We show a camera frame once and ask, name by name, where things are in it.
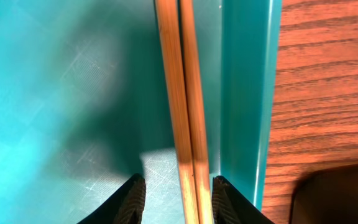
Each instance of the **chopstick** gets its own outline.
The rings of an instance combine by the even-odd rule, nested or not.
[[[213,216],[211,191],[209,188],[208,147],[192,0],[180,1],[180,14],[186,99],[195,171],[198,216],[200,223],[210,224],[213,223]]]
[[[176,0],[155,0],[173,137],[187,224],[198,223],[197,197]]]

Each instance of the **teal plastic surface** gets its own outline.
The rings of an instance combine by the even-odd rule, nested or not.
[[[211,176],[261,207],[281,0],[194,1]],[[153,0],[0,0],[0,223],[76,223],[134,172],[184,223]]]

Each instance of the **dark object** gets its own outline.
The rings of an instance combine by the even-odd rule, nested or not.
[[[291,224],[358,223],[358,165],[319,172],[295,192]]]
[[[145,180],[135,174],[79,224],[140,224],[145,195]],[[272,223],[223,176],[213,179],[212,208],[215,224]]]
[[[145,180],[135,174],[79,224],[140,224],[145,196]]]
[[[215,224],[272,223],[223,176],[213,179],[212,209]]]

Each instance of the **teal tray edge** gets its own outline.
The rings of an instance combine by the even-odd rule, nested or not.
[[[259,210],[281,9],[281,0],[225,1],[223,5],[221,174]]]

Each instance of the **wooden table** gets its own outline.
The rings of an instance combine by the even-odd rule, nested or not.
[[[358,163],[358,0],[283,0],[263,213],[302,177]]]

